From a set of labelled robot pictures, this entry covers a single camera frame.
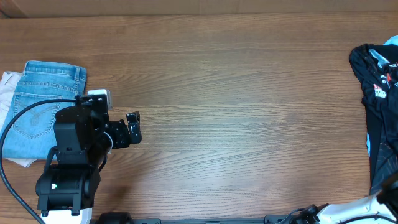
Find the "jeans back pocket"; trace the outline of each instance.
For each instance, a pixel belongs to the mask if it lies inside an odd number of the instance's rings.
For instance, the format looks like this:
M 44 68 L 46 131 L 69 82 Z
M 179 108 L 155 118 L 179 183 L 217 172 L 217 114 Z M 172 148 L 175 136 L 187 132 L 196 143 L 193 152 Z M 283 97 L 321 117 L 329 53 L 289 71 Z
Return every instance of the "jeans back pocket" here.
M 14 93 L 14 97 L 14 116 L 34 103 L 43 100 L 62 99 L 62 96 L 57 95 L 17 92 Z M 55 113 L 59 110 L 59 107 L 60 103 L 46 103 L 36 106 L 26 111 L 12 127 L 29 139 L 38 138 L 51 131 L 55 121 Z

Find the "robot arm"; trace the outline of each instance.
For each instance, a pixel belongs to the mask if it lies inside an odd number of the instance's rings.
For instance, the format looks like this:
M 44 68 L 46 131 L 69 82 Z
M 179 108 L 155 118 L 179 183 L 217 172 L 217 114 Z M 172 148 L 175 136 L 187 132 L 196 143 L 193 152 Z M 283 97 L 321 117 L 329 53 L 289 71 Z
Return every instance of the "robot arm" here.
M 50 150 L 36 183 L 37 208 L 47 224 L 88 224 L 106 155 L 112 148 L 129 147 L 142 139 L 138 112 L 127 114 L 128 127 L 123 120 L 109 121 L 110 92 L 90 93 L 55 115 L 57 146 Z M 54 155 L 58 163 L 51 165 Z
M 354 202 L 339 205 L 309 206 L 293 224 L 396 223 L 398 220 L 398 173 L 387 179 L 382 190 Z

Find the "printed logo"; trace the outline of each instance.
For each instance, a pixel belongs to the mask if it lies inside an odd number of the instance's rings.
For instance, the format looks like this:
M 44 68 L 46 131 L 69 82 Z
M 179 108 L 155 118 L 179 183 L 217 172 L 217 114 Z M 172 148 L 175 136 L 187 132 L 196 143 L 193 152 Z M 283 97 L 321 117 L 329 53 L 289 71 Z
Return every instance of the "printed logo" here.
M 378 85 L 373 84 L 373 87 L 374 87 L 374 94 L 376 97 L 385 98 L 387 96 L 387 93 L 381 90 L 381 88 Z
M 381 75 L 380 76 L 381 82 L 382 83 L 387 83 L 388 88 L 390 88 L 390 84 L 388 83 L 389 82 L 389 78 L 390 78 L 390 74 Z

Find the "table surface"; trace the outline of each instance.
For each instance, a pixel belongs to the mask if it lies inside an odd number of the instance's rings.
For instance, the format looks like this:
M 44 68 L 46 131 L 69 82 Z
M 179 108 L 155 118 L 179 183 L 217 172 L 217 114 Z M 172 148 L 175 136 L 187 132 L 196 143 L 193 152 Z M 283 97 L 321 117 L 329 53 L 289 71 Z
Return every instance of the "table surface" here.
M 348 62 L 396 35 L 394 12 L 0 20 L 0 71 L 85 67 L 113 120 L 140 111 L 143 141 L 116 149 L 94 215 L 234 218 L 341 203 L 369 191 L 362 92 Z M 37 205 L 43 162 L 4 161 Z M 35 223 L 0 185 L 0 223 Z

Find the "cardboard box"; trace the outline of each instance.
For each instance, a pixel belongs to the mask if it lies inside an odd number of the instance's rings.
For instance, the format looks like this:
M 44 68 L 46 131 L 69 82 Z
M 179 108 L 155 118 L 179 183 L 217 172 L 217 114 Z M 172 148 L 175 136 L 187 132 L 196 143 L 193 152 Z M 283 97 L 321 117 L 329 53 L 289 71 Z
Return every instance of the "cardboard box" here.
M 396 11 L 393 0 L 0 0 L 10 17 Z

